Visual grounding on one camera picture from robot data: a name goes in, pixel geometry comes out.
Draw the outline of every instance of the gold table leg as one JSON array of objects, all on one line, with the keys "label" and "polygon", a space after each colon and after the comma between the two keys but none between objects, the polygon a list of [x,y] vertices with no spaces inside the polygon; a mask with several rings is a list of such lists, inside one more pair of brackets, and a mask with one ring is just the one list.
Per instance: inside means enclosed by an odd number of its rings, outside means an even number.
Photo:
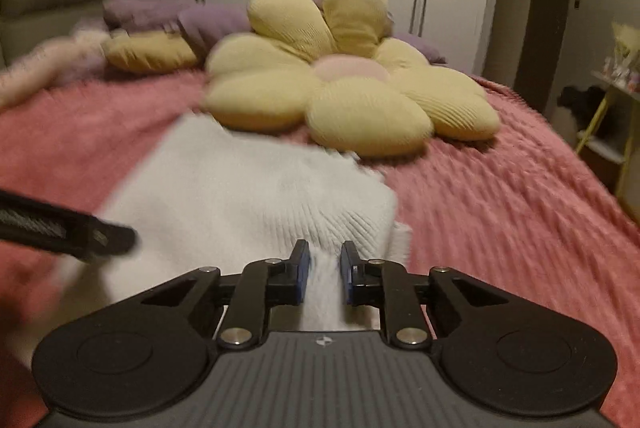
[{"label": "gold table leg", "polygon": [[600,123],[602,123],[602,119],[604,119],[604,116],[607,114],[607,110],[609,109],[609,106],[611,106],[611,103],[613,102],[613,97],[614,97],[613,89],[609,88],[609,90],[607,90],[607,93],[604,94],[604,97],[602,98],[602,102],[600,103],[600,106],[598,106],[596,113],[593,115],[593,119],[591,119],[591,122],[589,123],[587,130],[585,130],[584,135],[580,140],[580,143],[575,149],[576,155],[580,155],[582,148],[584,148],[585,144],[589,142],[589,139],[591,138],[591,136],[598,131],[598,128],[600,127]]},{"label": "gold table leg", "polygon": [[625,160],[620,168],[620,176],[618,177],[618,183],[616,185],[616,198],[618,200],[620,200],[622,192],[625,190],[626,175],[629,171],[631,155],[634,152],[636,143],[636,126],[638,126],[638,103],[633,101],[633,106],[631,107],[631,124],[629,125],[629,134],[626,137],[625,144]]}]

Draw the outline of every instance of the fluffy pink bedspread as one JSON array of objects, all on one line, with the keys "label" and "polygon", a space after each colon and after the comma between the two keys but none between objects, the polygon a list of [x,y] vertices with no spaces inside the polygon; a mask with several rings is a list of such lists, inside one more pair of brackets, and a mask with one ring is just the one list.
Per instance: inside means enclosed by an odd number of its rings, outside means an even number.
[{"label": "fluffy pink bedspread", "polygon": [[[0,187],[95,211],[196,103],[202,81],[184,73],[40,94],[0,116]],[[479,82],[502,119],[495,141],[435,139],[422,157],[375,165],[398,195],[399,220],[414,230],[410,270],[456,267],[601,330],[620,365],[604,413],[640,427],[639,230],[540,115],[510,90]],[[286,139],[304,142],[306,130]],[[3,328],[55,303],[53,263],[0,244]],[[44,406],[26,371],[0,353],[5,361],[15,371],[0,377],[4,425],[29,426]]]}]

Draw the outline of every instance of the white garment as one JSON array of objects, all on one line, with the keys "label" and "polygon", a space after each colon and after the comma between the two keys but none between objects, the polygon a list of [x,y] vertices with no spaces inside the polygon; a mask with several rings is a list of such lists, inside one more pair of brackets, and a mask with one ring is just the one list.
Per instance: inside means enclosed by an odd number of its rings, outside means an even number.
[{"label": "white garment", "polygon": [[[405,261],[410,230],[394,223],[396,196],[378,175],[319,147],[186,116],[100,214],[139,234],[133,253],[100,268],[100,292],[115,302],[206,265],[239,273],[258,259],[289,257],[304,238],[312,258],[305,304],[279,311],[272,326],[375,328],[370,311],[354,316],[342,305],[338,256],[350,239],[363,258]],[[66,259],[66,271],[77,264]]]}]

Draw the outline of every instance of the silver screw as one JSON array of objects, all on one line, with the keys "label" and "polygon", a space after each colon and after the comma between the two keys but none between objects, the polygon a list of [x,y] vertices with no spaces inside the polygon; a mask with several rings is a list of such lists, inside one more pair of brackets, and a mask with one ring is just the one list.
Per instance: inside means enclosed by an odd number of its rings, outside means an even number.
[{"label": "silver screw", "polygon": [[229,345],[243,345],[248,342],[252,337],[252,334],[247,329],[233,327],[231,329],[225,329],[220,338]]},{"label": "silver screw", "polygon": [[405,345],[419,345],[424,343],[429,337],[422,329],[407,327],[396,332],[396,338]]}]

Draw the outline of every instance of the plush toy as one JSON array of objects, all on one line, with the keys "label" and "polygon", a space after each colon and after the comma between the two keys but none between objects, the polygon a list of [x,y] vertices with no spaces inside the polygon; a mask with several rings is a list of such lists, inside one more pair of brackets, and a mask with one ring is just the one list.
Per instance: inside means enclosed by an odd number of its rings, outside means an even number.
[{"label": "plush toy", "polygon": [[255,34],[207,58],[202,108],[221,124],[274,133],[306,121],[320,145],[364,157],[420,151],[434,133],[476,141],[500,127],[470,77],[431,66],[387,29],[387,0],[251,0]]}]

